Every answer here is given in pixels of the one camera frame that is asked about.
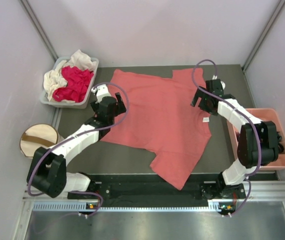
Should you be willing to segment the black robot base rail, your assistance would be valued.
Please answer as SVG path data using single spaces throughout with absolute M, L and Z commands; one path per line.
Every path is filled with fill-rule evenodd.
M 155 173 L 94 174 L 89 191 L 103 198 L 103 207 L 206 207 L 209 200 L 233 204 L 245 198 L 244 186 L 217 189 L 218 174 L 193 173 L 181 190 Z

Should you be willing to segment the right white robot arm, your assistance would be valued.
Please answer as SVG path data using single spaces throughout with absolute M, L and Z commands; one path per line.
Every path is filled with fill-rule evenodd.
M 278 159 L 281 137 L 276 124 L 253 116 L 233 95 L 225 94 L 220 79 L 207 80 L 204 87 L 198 86 L 191 106 L 225 118 L 239 133 L 236 160 L 218 175 L 215 184 L 205 183 L 200 187 L 205 198 L 229 197 L 260 167 Z

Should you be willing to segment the salmon pink t-shirt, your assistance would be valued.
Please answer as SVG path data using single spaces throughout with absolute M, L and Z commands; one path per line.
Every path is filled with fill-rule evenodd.
M 203 70 L 179 69 L 162 78 L 117 69 L 111 81 L 111 94 L 125 90 L 129 112 L 115 119 L 103 141 L 155 153 L 150 168 L 181 190 L 211 138 L 210 115 L 191 106 L 196 87 L 205 85 Z

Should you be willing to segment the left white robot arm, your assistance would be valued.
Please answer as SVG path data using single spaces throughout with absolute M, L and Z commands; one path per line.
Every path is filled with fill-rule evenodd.
M 104 96 L 90 105 L 95 115 L 75 133 L 51 147 L 39 147 L 35 151 L 26 179 L 30 196 L 33 195 L 31 188 L 51 198 L 62 193 L 81 194 L 87 199 L 95 195 L 96 186 L 91 183 L 90 177 L 82 172 L 70 173 L 67 166 L 87 147 L 105 137 L 111 128 L 117 126 L 115 118 L 126 116 L 129 110 L 119 92 Z

